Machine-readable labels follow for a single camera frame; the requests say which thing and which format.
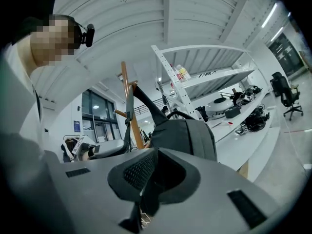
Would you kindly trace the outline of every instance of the window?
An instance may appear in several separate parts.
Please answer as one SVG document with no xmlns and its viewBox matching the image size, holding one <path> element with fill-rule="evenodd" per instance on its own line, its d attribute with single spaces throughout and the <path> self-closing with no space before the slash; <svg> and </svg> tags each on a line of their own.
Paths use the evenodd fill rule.
<svg viewBox="0 0 312 234">
<path fill-rule="evenodd" d="M 84 134 L 94 142 L 121 139 L 114 104 L 87 90 L 82 94 Z"/>
</svg>

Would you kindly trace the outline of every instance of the gray backpack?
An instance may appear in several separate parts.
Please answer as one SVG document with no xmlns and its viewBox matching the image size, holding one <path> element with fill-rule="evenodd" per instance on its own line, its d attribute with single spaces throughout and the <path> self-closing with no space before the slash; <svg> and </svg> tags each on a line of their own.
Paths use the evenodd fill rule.
<svg viewBox="0 0 312 234">
<path fill-rule="evenodd" d="M 151 147 L 163 147 L 213 161 L 217 160 L 215 137 L 208 125 L 179 111 L 174 111 L 166 117 L 138 86 L 134 91 L 131 87 L 127 99 L 125 123 L 128 128 L 125 140 L 128 143 L 130 143 L 130 121 L 134 113 L 133 96 L 148 107 L 156 125 L 152 133 Z M 185 119 L 169 120 L 174 114 Z"/>
</svg>

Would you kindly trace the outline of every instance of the ceiling light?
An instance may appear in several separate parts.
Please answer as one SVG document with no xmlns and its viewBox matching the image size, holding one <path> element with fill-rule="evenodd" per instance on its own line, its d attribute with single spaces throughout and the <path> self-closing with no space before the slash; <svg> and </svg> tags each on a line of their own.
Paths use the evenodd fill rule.
<svg viewBox="0 0 312 234">
<path fill-rule="evenodd" d="M 262 24 L 261 28 L 264 28 L 265 25 L 267 25 L 268 21 L 270 20 L 271 16 L 272 16 L 273 13 L 274 13 L 274 10 L 276 9 L 276 7 L 277 7 L 277 3 L 274 4 L 274 6 L 273 6 L 271 12 L 269 13 L 268 17 L 265 19 L 265 21 L 264 21 L 264 23 Z"/>
<path fill-rule="evenodd" d="M 273 38 L 271 39 L 271 41 L 273 41 L 273 40 L 277 37 L 277 35 L 282 31 L 282 29 L 283 29 L 283 27 L 281 27 L 281 28 L 279 29 L 279 31 L 275 34 L 275 36 L 273 36 Z"/>
</svg>

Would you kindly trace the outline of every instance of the bottle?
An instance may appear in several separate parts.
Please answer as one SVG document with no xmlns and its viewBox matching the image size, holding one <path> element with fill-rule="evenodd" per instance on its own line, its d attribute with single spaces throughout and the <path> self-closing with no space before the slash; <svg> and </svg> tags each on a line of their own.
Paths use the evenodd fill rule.
<svg viewBox="0 0 312 234">
<path fill-rule="evenodd" d="M 191 79 L 189 72 L 187 72 L 187 70 L 184 67 L 182 67 L 180 64 L 176 66 L 176 69 L 180 72 L 184 80 Z"/>
</svg>

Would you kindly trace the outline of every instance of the white ceiling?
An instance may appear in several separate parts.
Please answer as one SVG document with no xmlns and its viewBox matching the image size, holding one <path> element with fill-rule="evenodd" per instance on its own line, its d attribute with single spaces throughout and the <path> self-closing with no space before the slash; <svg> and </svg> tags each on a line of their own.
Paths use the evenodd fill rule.
<svg viewBox="0 0 312 234">
<path fill-rule="evenodd" d="M 268 41 L 286 23 L 287 10 L 279 4 L 267 26 L 261 24 L 276 0 L 56 0 L 54 13 L 70 15 L 96 32 L 91 48 L 82 46 L 75 59 L 56 67 L 40 68 L 32 80 L 51 108 L 62 109 L 76 96 L 101 81 L 104 90 L 124 98 L 117 80 L 126 61 L 129 80 L 153 89 L 155 57 L 159 49 L 193 44 L 222 44 L 247 48 L 256 37 Z M 212 58 L 223 66 L 239 58 L 233 52 L 209 53 L 193 74 L 209 67 Z"/>
</svg>

